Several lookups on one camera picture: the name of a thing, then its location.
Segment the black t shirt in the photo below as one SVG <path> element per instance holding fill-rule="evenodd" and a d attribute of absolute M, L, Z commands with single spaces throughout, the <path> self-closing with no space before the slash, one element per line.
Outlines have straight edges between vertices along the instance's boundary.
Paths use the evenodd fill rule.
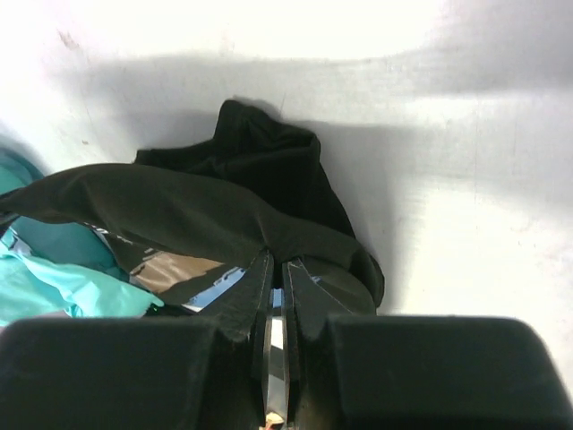
<path fill-rule="evenodd" d="M 21 220 L 99 232 L 119 267 L 171 305 L 262 252 L 278 264 L 301 260 L 359 314 L 373 314 L 384 295 L 317 135 L 237 100 L 223 103 L 205 142 L 139 150 L 131 163 L 71 168 L 4 193 L 2 227 Z"/>

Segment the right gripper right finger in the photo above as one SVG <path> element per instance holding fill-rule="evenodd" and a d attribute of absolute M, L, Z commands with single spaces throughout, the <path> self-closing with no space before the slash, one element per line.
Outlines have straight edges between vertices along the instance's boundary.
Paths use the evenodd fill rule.
<path fill-rule="evenodd" d="M 283 351 L 289 429 L 338 429 L 342 417 L 329 317 L 350 311 L 296 259 L 282 265 Z"/>

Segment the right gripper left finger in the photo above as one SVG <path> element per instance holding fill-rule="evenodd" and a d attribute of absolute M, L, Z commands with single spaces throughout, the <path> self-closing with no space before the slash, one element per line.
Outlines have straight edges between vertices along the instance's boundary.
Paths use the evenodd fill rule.
<path fill-rule="evenodd" d="M 265 424 L 274 259 L 260 252 L 243 277 L 201 311 L 216 324 L 196 427 Z"/>

